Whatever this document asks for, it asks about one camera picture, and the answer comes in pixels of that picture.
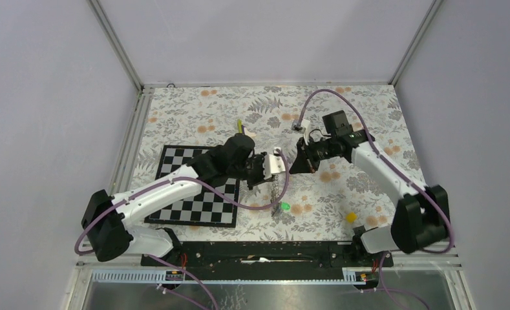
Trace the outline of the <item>green key tag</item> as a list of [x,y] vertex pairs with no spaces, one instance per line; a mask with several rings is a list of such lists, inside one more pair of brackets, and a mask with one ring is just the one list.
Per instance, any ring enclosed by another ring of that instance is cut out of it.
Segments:
[[281,209],[284,210],[284,211],[289,211],[291,209],[291,206],[290,206],[289,203],[282,202],[281,203]]

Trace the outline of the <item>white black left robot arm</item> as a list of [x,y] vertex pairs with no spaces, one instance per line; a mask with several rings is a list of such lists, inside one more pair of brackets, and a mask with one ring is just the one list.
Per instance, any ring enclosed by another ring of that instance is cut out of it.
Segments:
[[146,254],[165,265],[181,257],[176,235],[139,226],[140,220],[175,202],[209,191],[230,204],[236,201],[217,191],[228,180],[242,180],[250,189],[287,174],[282,149],[254,152],[254,141],[235,134],[225,144],[202,152],[143,187],[110,195],[96,191],[90,197],[80,221],[83,232],[75,245],[78,255],[93,254],[99,262],[109,262],[124,254]]

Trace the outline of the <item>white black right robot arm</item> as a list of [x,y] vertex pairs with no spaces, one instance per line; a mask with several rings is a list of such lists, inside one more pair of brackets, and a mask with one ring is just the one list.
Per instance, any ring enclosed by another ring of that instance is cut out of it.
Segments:
[[361,266],[373,262],[377,253],[420,251],[450,236],[449,204],[445,189],[429,187],[393,166],[391,159],[365,130],[355,131],[343,111],[323,117],[327,133],[311,138],[309,121],[296,121],[292,129],[301,132],[297,157],[290,174],[317,172],[324,160],[344,158],[369,175],[395,205],[391,224],[373,228],[354,238],[353,261]]

